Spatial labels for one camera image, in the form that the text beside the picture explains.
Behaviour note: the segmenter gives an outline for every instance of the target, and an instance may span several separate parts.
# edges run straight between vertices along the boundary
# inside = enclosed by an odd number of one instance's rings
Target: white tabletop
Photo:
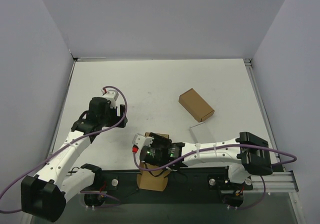
[[[132,154],[136,133],[169,134],[173,142],[192,143],[189,127],[198,122],[178,102],[190,88],[215,110],[205,122],[217,142],[251,132],[270,143],[242,59],[84,61],[75,64],[55,151],[91,98],[100,97],[101,88],[109,85],[124,93],[128,123],[97,136],[74,167],[90,163],[103,170],[136,169]],[[117,103],[124,103],[121,97]],[[276,162],[274,154],[271,162]]]

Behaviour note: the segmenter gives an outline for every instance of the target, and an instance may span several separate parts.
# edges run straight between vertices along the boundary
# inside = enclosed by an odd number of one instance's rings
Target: gray wall
[[[319,223],[320,0],[285,0],[253,60],[279,149],[293,169],[309,224]]]
[[[75,57],[252,58],[284,0],[43,0]]]
[[[48,151],[73,64],[42,0],[0,0],[0,190]],[[17,184],[0,209],[21,207]],[[0,223],[20,223],[0,214]]]

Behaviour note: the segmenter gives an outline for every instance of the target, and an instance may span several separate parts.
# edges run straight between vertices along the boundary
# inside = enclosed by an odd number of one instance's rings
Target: gray floor
[[[261,193],[246,194],[250,204]],[[35,218],[34,224],[50,222]],[[126,204],[113,208],[85,210],[80,196],[68,202],[56,224],[297,224],[289,195],[272,193],[248,210],[227,210],[224,204]]]

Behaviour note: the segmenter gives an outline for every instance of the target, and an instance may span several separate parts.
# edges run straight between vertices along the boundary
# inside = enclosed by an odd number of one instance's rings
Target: brown box
[[[156,133],[159,136],[169,138],[168,134],[160,134]],[[150,132],[146,132],[144,134],[146,137],[150,135]],[[158,168],[156,165],[150,165],[146,163],[146,166],[144,163],[140,162],[139,164],[140,167],[142,168],[148,168],[148,169],[155,169]],[[144,190],[151,190],[151,191],[158,191],[158,192],[163,192],[168,184],[168,178],[166,177],[170,171],[166,170],[164,173],[162,173],[160,176],[155,177],[156,175],[159,175],[162,170],[156,170],[153,171],[152,174],[155,176],[151,175],[148,171],[141,170],[141,173],[136,175],[136,183],[140,189]]]
[[[215,110],[193,88],[180,95],[179,103],[199,123],[215,113]]]

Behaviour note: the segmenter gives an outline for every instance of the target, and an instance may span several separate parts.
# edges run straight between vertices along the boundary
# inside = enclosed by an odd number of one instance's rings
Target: open cardboard box
[[[156,134],[165,138],[169,138],[168,134],[159,134],[159,133],[156,133]],[[150,132],[145,133],[146,137],[148,137],[149,135],[150,135]],[[158,166],[156,165],[150,165],[142,162],[140,162],[139,165],[142,168],[148,168],[148,169],[158,168]],[[156,176],[156,175],[159,175],[161,172],[162,170],[156,170],[156,171],[153,171],[152,174]],[[141,170],[141,173],[136,175],[136,183],[140,189],[163,192],[166,189],[166,186],[168,184],[168,178],[166,176],[169,173],[170,173],[170,170],[166,170],[160,176],[155,177],[151,175],[149,171]]]

